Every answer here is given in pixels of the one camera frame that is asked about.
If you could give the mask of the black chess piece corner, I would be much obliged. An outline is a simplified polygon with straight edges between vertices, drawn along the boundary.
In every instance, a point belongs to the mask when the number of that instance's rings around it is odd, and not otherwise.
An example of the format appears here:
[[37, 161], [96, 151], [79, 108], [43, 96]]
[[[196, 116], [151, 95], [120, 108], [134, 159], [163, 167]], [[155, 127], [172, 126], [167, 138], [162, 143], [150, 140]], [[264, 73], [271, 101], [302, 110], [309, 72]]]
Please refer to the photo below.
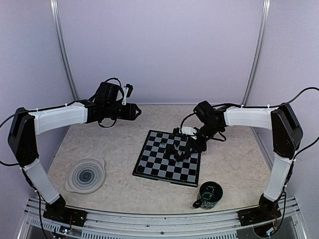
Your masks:
[[143, 172], [144, 172], [144, 169], [145, 169], [145, 167], [144, 167], [144, 166], [139, 165], [139, 166], [137, 167], [137, 172], [139, 172], [139, 173], [143, 173]]

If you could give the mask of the black grey chess board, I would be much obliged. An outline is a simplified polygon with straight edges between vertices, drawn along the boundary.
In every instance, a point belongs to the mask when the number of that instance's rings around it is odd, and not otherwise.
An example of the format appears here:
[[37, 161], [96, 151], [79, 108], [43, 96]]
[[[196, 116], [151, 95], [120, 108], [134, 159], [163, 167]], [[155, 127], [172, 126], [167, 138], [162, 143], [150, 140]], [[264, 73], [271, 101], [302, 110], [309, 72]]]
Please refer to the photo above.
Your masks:
[[[188, 137], [186, 136], [149, 130], [132, 174], [137, 177], [197, 187], [201, 160], [199, 153], [191, 154], [190, 158], [183, 162], [170, 162], [163, 157], [167, 144], [174, 144], [181, 154], [187, 143]], [[137, 172], [139, 165], [145, 167], [143, 173]]]

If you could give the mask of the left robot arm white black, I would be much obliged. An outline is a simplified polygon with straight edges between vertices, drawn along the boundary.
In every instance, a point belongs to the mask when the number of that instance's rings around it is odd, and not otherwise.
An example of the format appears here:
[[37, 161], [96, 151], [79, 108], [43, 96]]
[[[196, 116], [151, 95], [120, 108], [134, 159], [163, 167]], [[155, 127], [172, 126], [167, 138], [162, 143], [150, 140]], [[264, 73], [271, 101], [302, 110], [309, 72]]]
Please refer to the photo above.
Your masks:
[[21, 107], [11, 116], [13, 120], [8, 144], [26, 181], [46, 202], [43, 216], [47, 219], [67, 223], [75, 216], [86, 216], [86, 212], [77, 213], [65, 206], [64, 198], [51, 183], [39, 160], [36, 136], [73, 124], [101, 123], [104, 119], [135, 120], [142, 111], [136, 104], [126, 101], [131, 96], [133, 86], [116, 85], [111, 81], [103, 81], [87, 100], [35, 110]]

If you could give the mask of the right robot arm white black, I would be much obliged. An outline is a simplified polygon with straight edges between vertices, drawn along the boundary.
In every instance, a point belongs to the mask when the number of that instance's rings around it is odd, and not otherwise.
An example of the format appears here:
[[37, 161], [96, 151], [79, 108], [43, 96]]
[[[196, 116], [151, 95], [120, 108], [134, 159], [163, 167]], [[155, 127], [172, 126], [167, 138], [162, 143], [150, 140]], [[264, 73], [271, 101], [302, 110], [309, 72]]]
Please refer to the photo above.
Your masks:
[[274, 162], [271, 175], [259, 205], [240, 210], [241, 225], [250, 225], [280, 217], [278, 201], [292, 175], [294, 157], [303, 138], [303, 130], [288, 103], [278, 106], [246, 107], [233, 103], [211, 105], [199, 103], [193, 114], [203, 123], [201, 128], [181, 125], [179, 132], [189, 136], [190, 147], [198, 153], [207, 150], [207, 142], [225, 132], [228, 126], [265, 128], [272, 132]]

